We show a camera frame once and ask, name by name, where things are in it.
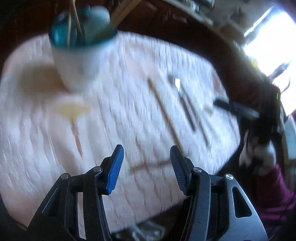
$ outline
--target magenta cloth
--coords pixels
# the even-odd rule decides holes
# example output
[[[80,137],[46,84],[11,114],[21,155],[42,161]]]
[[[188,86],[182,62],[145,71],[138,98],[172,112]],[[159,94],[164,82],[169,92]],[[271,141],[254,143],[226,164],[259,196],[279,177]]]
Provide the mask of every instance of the magenta cloth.
[[[258,177],[256,209],[268,237],[280,229],[295,203],[296,195],[286,187],[278,164],[266,176]]]

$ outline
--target hand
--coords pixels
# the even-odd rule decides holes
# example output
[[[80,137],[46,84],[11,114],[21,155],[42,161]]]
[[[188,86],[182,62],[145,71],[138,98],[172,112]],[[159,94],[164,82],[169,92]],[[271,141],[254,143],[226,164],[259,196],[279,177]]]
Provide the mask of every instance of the hand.
[[[254,174],[264,176],[268,174],[276,164],[276,151],[272,142],[268,145],[259,145],[257,141],[249,140],[245,141],[243,150],[239,156],[239,166],[245,165],[249,167],[254,158],[262,160],[261,165],[255,168]]]

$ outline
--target white cup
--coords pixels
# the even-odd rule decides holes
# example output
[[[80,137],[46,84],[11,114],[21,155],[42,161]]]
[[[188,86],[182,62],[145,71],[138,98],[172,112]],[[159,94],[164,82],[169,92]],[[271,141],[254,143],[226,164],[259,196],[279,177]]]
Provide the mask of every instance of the white cup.
[[[106,25],[110,23],[109,12],[104,7],[93,7],[91,14],[106,20]],[[104,24],[98,29],[85,28],[86,38],[91,38],[102,27]],[[98,44],[77,48],[56,47],[51,42],[54,63],[66,88],[72,92],[82,92],[90,88],[98,79],[99,71],[116,41],[117,38],[113,37]]]

